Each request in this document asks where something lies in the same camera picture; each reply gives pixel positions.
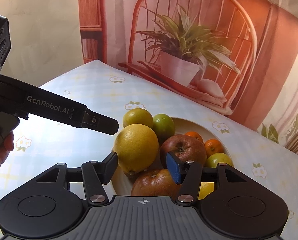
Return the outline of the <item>red apple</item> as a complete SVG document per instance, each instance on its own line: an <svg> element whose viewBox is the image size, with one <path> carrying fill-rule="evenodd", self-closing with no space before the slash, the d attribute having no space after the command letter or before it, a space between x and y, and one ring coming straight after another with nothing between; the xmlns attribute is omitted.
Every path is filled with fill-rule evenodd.
<svg viewBox="0 0 298 240"><path fill-rule="evenodd" d="M168 169L148 170L133 183L131 196L170 196L175 199L180 187L173 181Z"/></svg>
<svg viewBox="0 0 298 240"><path fill-rule="evenodd" d="M173 152L181 161L192 160L205 165L206 149L202 142L188 135L177 134L167 139L160 147L160 162L166 166L166 155Z"/></svg>

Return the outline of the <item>small green lime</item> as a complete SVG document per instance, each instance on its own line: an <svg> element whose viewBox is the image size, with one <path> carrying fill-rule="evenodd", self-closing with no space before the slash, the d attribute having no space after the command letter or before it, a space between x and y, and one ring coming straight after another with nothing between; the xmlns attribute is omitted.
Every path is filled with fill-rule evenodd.
<svg viewBox="0 0 298 240"><path fill-rule="evenodd" d="M226 163L228 165L231 165L234 167L233 161L230 158L229 155L225 153L214 153L210 157L206 159L205 166L206 167L211 167L211 168L216 168L217 164L219 163Z"/></svg>

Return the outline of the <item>tiny mandarin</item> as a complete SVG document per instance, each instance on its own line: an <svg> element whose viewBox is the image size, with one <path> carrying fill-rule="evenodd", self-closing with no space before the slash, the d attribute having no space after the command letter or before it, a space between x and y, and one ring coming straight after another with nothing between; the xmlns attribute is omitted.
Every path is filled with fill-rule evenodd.
<svg viewBox="0 0 298 240"><path fill-rule="evenodd" d="M216 153L224 153L224 147L222 143L216 139L209 139L204 143L205 150L206 150L206 157L210 157Z"/></svg>

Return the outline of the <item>yellow lemon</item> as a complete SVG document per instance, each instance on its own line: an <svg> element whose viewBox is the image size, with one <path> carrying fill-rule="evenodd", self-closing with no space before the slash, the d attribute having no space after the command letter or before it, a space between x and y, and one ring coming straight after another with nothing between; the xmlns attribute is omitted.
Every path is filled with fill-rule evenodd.
<svg viewBox="0 0 298 240"><path fill-rule="evenodd" d="M214 183L201 183L199 189L198 200L204 199L207 195L214 192Z"/></svg>

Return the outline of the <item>floral checked tablecloth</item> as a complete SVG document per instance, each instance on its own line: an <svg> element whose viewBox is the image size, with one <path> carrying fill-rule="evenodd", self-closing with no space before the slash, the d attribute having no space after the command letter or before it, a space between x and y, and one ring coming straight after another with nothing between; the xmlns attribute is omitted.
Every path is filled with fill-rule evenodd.
<svg viewBox="0 0 298 240"><path fill-rule="evenodd" d="M282 237L298 239L298 155L202 105L100 61L77 67L42 88L118 121L127 110L141 107L152 115L163 113L203 126L225 145L235 168L285 200L289 218ZM114 140L30 115L14 129L14 150L1 165L0 199L56 163L79 167L103 160Z"/></svg>

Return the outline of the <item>yellow green pear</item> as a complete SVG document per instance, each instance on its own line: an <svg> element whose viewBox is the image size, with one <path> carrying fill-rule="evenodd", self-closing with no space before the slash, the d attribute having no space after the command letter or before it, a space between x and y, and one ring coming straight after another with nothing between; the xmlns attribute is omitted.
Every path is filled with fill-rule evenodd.
<svg viewBox="0 0 298 240"><path fill-rule="evenodd" d="M135 108L129 110L122 119L123 127L127 127L132 124L142 124L153 128L153 117L151 113L145 109Z"/></svg>

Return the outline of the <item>cream round plate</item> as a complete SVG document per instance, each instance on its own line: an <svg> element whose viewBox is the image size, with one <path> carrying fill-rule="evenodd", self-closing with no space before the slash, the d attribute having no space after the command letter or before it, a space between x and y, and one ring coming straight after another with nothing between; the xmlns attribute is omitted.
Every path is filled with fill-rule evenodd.
<svg viewBox="0 0 298 240"><path fill-rule="evenodd" d="M175 134L185 134L188 131L194 131L200 134L200 136L203 138L203 141L207 141L209 139L216 139L222 143L225 150L224 153L229 155L230 158L232 158L232 155L229 153L224 143L210 130L189 120L176 117L172 117L172 119L176 126ZM135 180L136 178L128 178L124 174L120 166L118 166L110 184L112 185L112 188L116 195L129 196L131 194L131 189Z"/></svg>

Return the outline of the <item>printed room backdrop cloth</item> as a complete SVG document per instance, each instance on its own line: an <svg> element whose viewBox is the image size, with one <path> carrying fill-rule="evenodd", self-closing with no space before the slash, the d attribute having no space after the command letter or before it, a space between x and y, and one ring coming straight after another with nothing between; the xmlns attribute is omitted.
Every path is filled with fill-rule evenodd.
<svg viewBox="0 0 298 240"><path fill-rule="evenodd" d="M298 155L298 0L78 0L84 62L193 100Z"/></svg>

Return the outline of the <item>large green fruit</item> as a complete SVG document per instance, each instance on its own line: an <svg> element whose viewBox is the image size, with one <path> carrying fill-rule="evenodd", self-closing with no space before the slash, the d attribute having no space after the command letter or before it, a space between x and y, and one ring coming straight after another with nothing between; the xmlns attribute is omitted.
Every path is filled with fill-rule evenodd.
<svg viewBox="0 0 298 240"><path fill-rule="evenodd" d="M153 117L153 130L158 139L163 141L175 134L176 126L168 115L157 114Z"/></svg>

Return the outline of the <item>small mandarin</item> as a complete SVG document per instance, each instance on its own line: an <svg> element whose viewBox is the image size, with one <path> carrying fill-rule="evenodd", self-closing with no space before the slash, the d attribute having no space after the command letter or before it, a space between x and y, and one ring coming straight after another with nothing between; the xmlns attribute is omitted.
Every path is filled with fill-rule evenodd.
<svg viewBox="0 0 298 240"><path fill-rule="evenodd" d="M186 136L190 136L193 137L195 139L197 139L198 141L200 141L201 143L204 143L203 138L200 136L199 133L194 132L194 131L188 131L185 133Z"/></svg>

